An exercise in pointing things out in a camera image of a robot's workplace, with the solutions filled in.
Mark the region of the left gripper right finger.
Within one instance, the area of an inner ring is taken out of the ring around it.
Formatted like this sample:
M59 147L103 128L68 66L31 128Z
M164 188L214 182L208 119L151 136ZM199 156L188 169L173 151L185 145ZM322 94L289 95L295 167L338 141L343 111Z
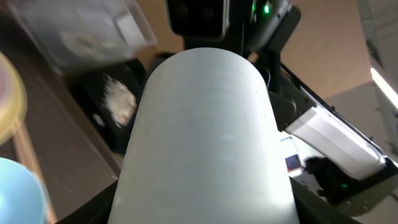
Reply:
M290 178L300 224L361 224L342 214L309 189Z

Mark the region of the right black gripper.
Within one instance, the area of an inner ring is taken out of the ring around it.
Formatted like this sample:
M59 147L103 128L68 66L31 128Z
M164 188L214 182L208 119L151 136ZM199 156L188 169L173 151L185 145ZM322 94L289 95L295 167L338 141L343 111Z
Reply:
M281 90L280 55L301 20L300 9L291 1L233 1L229 11L229 27L223 37L184 37L184 49L213 47L244 58L256 53L255 65L265 75L268 87Z

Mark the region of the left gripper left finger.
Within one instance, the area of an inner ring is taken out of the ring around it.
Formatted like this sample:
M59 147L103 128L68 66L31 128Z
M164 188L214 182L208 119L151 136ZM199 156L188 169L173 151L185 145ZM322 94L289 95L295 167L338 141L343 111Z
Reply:
M117 186L115 181L57 224L107 224Z

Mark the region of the light blue bowl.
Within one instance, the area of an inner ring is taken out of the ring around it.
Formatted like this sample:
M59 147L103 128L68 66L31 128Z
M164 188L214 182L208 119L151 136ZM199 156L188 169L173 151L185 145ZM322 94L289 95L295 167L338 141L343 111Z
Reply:
M46 221L46 199L38 178L22 164L2 157L1 224Z

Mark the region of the pink white bowl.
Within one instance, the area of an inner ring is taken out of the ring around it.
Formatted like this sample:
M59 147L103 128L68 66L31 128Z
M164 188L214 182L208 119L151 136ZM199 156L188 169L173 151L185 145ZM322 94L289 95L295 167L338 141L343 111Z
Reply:
M298 223L266 84L245 58L162 62L139 105L110 223Z

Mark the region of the yellow round plate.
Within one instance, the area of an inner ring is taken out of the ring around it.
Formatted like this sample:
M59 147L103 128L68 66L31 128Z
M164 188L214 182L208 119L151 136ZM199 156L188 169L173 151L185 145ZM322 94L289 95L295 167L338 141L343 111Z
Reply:
M11 61L1 53L1 144L15 135L25 120L27 94Z

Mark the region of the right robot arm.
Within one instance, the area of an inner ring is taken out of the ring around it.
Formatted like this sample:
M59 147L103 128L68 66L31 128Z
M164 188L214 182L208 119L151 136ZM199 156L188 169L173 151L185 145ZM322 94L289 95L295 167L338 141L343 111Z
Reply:
M320 153L305 170L332 205L397 175L381 148L339 115L281 61L280 54L301 20L290 1L169 1L172 29L186 49L214 47L248 57L262 75L277 128Z

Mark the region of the dark brown serving tray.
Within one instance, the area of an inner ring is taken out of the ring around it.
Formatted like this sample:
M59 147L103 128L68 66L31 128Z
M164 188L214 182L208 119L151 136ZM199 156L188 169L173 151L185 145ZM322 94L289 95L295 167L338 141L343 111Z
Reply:
M117 166L60 77L9 17L1 18L1 52L19 72L27 92L25 125L58 220L113 184Z

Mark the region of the food scraps pile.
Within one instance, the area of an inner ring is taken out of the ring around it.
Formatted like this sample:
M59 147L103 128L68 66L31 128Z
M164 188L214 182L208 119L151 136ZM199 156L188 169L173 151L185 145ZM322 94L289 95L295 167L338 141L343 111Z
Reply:
M110 112L118 128L127 126L137 108L136 97L125 84L105 75L103 106Z

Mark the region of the black rectangular tray bin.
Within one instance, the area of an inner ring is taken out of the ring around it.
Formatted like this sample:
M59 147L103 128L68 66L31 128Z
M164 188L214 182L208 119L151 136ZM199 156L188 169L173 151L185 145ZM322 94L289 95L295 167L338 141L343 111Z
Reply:
M125 154L145 84L151 73L173 53L155 56L146 70L139 59L78 75L70 84L74 99L103 141Z

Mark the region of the clear plastic bin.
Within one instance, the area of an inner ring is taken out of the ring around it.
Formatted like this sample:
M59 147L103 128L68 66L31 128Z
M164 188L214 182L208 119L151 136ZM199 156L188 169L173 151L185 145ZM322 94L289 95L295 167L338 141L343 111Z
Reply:
M57 73L125 62L157 43L136 1L8 1L17 23Z

